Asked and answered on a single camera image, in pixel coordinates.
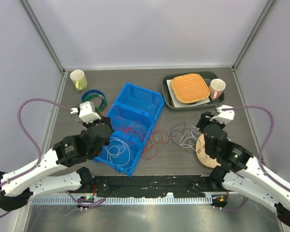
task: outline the blue plastic crate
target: blue plastic crate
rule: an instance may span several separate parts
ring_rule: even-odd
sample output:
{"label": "blue plastic crate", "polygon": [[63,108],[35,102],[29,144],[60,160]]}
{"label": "blue plastic crate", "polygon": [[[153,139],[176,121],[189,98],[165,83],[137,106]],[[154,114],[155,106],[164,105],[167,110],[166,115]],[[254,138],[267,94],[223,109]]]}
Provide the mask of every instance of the blue plastic crate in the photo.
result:
{"label": "blue plastic crate", "polygon": [[[101,155],[94,160],[132,176],[162,112],[163,105],[164,99],[159,93],[126,83],[107,113],[115,130],[110,145],[104,147]],[[132,127],[134,135],[124,131],[123,127]],[[122,140],[124,144],[117,141],[116,138]],[[112,154],[118,152],[120,154],[110,156],[107,151]]]}

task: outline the mug handle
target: mug handle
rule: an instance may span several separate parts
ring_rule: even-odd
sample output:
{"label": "mug handle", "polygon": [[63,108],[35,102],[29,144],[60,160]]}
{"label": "mug handle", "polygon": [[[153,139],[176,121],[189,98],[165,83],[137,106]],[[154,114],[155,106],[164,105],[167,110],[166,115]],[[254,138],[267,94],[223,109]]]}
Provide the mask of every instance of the mug handle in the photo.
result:
{"label": "mug handle", "polygon": [[213,97],[212,97],[212,100],[216,100],[217,94],[218,94],[218,91],[215,91],[215,92],[214,92],[214,95],[213,95]]}
{"label": "mug handle", "polygon": [[81,88],[80,88],[80,86],[79,86],[79,82],[78,82],[78,81],[75,83],[75,87],[76,87],[76,89],[77,89],[77,90],[81,90]]}

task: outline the cork mat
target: cork mat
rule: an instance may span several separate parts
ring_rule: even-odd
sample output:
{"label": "cork mat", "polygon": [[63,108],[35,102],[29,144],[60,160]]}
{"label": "cork mat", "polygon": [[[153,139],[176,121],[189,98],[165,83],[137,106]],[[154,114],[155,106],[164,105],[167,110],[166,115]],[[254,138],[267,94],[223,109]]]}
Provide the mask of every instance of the cork mat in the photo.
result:
{"label": "cork mat", "polygon": [[199,136],[199,140],[197,140],[196,147],[197,150],[197,158],[206,167],[215,168],[216,166],[221,166],[216,159],[211,159],[208,154],[205,153],[205,141],[204,134]]}

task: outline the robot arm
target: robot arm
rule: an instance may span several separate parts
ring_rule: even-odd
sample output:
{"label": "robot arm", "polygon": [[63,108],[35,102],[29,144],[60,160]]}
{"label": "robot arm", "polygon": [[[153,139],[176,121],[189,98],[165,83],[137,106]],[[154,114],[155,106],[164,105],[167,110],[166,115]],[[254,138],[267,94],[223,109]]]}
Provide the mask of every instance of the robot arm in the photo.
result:
{"label": "robot arm", "polygon": [[[197,124],[197,128],[204,133],[206,154],[221,164],[221,167],[217,166],[211,172],[210,178],[221,183],[225,189],[236,191],[264,205],[290,226],[290,192],[263,173],[258,159],[249,151],[228,140],[227,133],[222,130],[234,118],[234,111],[225,110],[228,108],[231,107],[218,107],[217,115],[205,112]],[[289,182],[268,168],[265,169],[290,188]]]}
{"label": "robot arm", "polygon": [[80,108],[73,108],[71,113],[79,114],[87,130],[79,135],[65,137],[42,156],[35,169],[15,180],[9,179],[36,165],[37,160],[10,173],[0,172],[0,183],[7,182],[0,188],[0,208],[11,211],[26,205],[35,197],[51,192],[88,190],[92,186],[92,177],[86,168],[65,176],[47,177],[88,159],[94,159],[100,155],[102,147],[110,143],[113,133],[110,118],[94,112],[92,102],[80,104]]}

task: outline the blue bracelet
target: blue bracelet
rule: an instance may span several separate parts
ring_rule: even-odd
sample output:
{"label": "blue bracelet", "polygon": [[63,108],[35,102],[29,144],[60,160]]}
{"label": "blue bracelet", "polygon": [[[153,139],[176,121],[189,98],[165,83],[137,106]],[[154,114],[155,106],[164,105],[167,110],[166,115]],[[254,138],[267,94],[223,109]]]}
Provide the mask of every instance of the blue bracelet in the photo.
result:
{"label": "blue bracelet", "polygon": [[92,93],[98,93],[98,94],[101,94],[101,95],[104,96],[104,98],[105,98],[105,95],[104,95],[101,91],[98,91],[98,90],[92,89],[92,90],[89,90],[89,91],[87,91],[86,93],[83,94],[83,96],[82,96],[82,102],[84,101],[85,97],[87,97],[89,94],[92,94]]}

